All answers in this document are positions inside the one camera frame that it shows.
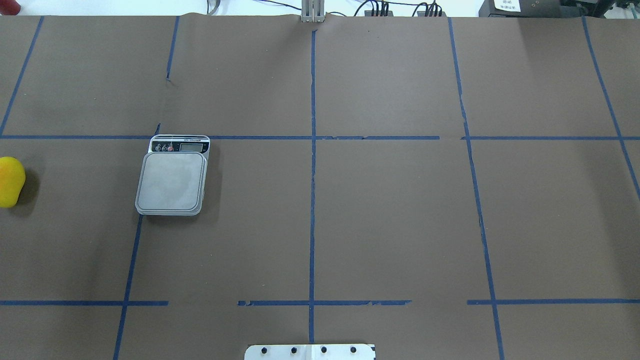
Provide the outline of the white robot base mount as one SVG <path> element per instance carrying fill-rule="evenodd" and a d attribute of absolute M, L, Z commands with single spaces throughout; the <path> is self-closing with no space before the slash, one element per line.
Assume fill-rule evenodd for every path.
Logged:
<path fill-rule="evenodd" d="M 245 360 L 375 360 L 374 344 L 256 344 L 249 346 Z"/>

